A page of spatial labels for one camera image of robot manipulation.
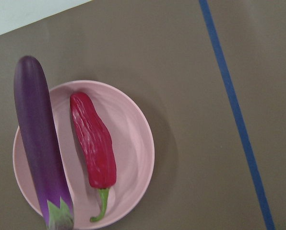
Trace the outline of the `red chili pepper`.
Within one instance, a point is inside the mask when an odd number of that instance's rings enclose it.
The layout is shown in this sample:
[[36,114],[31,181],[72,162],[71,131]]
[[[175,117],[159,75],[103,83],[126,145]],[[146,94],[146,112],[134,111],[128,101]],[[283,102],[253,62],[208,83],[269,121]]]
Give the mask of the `red chili pepper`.
[[89,184],[97,189],[101,208],[90,222],[100,221],[107,211],[110,188],[117,180],[112,138],[90,97],[84,92],[70,96],[70,109],[77,139],[84,154]]

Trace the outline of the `purple eggplant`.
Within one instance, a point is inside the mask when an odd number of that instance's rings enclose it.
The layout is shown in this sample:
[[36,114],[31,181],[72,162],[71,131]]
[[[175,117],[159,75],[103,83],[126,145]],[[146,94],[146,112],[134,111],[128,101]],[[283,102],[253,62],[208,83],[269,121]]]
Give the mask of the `purple eggplant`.
[[72,230],[73,202],[67,185],[44,71],[33,56],[16,64],[14,101],[28,166],[49,230]]

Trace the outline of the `pink plate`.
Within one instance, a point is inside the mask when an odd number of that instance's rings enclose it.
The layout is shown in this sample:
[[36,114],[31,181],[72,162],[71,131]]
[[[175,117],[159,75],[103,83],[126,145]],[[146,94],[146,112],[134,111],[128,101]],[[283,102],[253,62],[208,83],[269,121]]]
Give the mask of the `pink plate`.
[[[109,190],[105,217],[90,218],[100,212],[101,199],[88,182],[87,169],[70,114],[70,95],[84,92],[108,128],[115,155],[117,181]],[[94,230],[115,223],[139,203],[153,174],[155,148],[149,124],[136,103],[122,91],[92,80],[70,81],[50,90],[52,112],[61,158],[74,203],[74,227]]]

